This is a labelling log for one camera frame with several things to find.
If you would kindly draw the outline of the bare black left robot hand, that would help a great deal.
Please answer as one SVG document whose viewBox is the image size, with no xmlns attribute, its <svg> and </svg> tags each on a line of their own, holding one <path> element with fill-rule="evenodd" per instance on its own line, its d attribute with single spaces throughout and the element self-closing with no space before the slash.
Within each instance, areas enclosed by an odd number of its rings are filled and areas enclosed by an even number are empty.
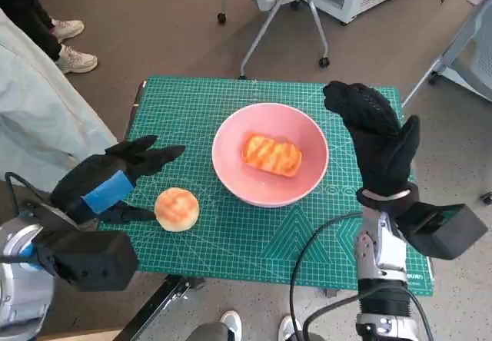
<svg viewBox="0 0 492 341">
<path fill-rule="evenodd" d="M 77 224 L 94 219 L 109 224 L 154 220 L 152 211 L 129 205 L 125 198 L 140 177 L 159 173 L 185 151 L 184 145 L 153 149 L 157 139 L 147 135 L 123 141 L 87 157 L 57 183 L 50 204 Z"/>
</svg>

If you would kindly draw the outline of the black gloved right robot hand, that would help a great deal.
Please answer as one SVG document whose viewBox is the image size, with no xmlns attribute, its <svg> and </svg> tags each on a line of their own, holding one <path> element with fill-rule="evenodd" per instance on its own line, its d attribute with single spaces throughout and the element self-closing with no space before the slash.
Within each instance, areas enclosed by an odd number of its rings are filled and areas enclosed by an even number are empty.
<svg viewBox="0 0 492 341">
<path fill-rule="evenodd" d="M 364 84 L 332 81 L 323 93 L 326 109 L 339 114 L 351 134 L 363 188 L 384 197 L 407 190 L 420 143 L 419 117 L 401 125 L 390 102 Z"/>
</svg>

